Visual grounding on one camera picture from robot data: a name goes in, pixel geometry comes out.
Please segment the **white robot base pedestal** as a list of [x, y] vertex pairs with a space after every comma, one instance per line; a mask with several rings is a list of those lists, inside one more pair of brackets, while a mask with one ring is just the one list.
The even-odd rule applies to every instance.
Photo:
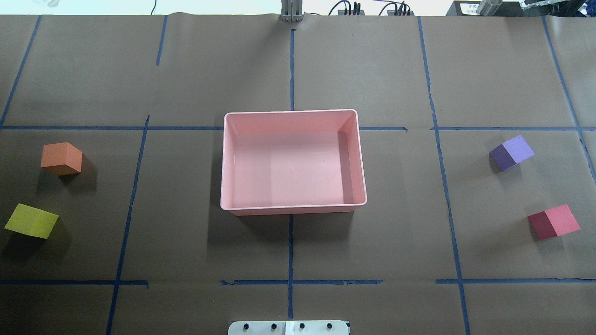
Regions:
[[228, 335], [350, 335], [344, 320], [287, 320], [232, 322]]

